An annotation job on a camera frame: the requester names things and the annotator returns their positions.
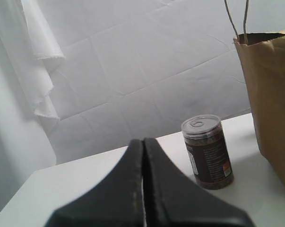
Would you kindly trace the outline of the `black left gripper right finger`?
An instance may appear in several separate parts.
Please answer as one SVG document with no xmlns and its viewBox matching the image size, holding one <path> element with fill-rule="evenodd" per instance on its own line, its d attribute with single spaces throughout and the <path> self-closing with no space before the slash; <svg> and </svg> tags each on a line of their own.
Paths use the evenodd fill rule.
<svg viewBox="0 0 285 227">
<path fill-rule="evenodd" d="M 115 167 L 91 190 L 92 227 L 142 227 L 143 144 L 131 140 Z"/>
</svg>

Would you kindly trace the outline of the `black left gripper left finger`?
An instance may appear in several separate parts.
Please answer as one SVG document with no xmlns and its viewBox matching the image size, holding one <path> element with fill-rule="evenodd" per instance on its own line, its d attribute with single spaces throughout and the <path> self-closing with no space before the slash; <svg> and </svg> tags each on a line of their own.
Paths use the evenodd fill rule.
<svg viewBox="0 0 285 227">
<path fill-rule="evenodd" d="M 58 208 L 47 227 L 142 227 L 143 144 L 132 140 L 113 170 L 93 189 Z"/>
</svg>

